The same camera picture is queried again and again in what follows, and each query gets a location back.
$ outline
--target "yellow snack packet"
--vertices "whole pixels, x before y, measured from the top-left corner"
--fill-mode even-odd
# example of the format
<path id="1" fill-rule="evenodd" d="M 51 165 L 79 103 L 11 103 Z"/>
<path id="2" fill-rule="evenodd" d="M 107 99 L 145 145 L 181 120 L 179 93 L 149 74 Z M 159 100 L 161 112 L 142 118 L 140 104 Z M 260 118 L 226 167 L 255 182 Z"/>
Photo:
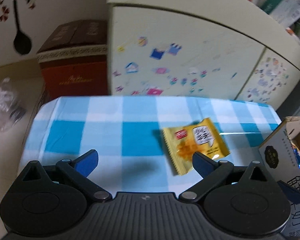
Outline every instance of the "yellow snack packet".
<path id="1" fill-rule="evenodd" d="M 211 159 L 224 158 L 230 154 L 210 118 L 196 125 L 163 128 L 163 136 L 179 175 L 193 169 L 194 152 L 201 152 Z"/>

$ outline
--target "blue and white tablecloth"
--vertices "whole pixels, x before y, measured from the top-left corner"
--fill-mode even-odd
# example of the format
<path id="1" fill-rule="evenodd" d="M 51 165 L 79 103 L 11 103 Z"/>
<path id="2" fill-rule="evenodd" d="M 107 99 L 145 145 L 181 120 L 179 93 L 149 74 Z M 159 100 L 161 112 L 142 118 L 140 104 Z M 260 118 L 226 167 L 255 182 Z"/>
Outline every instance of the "blue and white tablecloth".
<path id="1" fill-rule="evenodd" d="M 271 106 L 194 97 L 61 97 L 34 119 L 19 172 L 30 160 L 42 165 L 99 153 L 89 179 L 117 191 L 179 193 L 201 180 L 195 170 L 176 175 L 161 137 L 163 127 L 189 125 L 210 117 L 231 154 L 247 166 L 261 160 L 259 144 L 281 122 Z"/>

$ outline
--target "tiled floor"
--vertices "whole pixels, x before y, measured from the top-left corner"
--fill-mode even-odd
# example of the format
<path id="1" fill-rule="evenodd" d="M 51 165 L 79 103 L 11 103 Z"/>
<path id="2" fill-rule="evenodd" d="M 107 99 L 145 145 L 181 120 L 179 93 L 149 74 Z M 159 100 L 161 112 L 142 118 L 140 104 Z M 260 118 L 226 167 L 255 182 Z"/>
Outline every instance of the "tiled floor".
<path id="1" fill-rule="evenodd" d="M 13 86 L 19 92 L 27 113 L 10 130 L 0 133 L 0 201 L 17 175 L 23 141 L 42 95 L 43 80 L 42 78 L 21 80 L 13 82 Z M 6 230 L 0 219 L 0 239 L 5 234 Z"/>

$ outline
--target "red logo on snack package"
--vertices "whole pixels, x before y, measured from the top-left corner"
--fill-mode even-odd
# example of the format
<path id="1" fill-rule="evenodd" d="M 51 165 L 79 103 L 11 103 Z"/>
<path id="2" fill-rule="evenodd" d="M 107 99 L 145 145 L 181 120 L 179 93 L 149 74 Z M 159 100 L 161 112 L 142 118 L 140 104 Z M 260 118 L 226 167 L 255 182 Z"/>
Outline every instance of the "red logo on snack package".
<path id="1" fill-rule="evenodd" d="M 180 139 L 182 139 L 182 138 L 184 138 L 184 137 L 187 136 L 187 131 L 185 129 L 183 129 L 183 130 L 175 132 L 174 134 L 176 135 L 176 138 L 178 140 L 180 140 Z"/>

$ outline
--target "ribbed gray panel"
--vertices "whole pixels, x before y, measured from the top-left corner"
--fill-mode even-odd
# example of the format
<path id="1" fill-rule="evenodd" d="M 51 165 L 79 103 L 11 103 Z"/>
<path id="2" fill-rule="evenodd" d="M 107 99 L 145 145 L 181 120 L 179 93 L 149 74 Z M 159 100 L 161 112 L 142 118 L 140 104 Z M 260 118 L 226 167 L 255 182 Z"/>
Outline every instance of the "ribbed gray panel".
<path id="1" fill-rule="evenodd" d="M 210 225 L 195 204 L 173 193 L 118 193 L 95 203 L 74 228 L 56 236 L 30 238 L 8 234 L 3 240 L 243 240 Z M 275 235 L 264 240 L 284 240 Z"/>

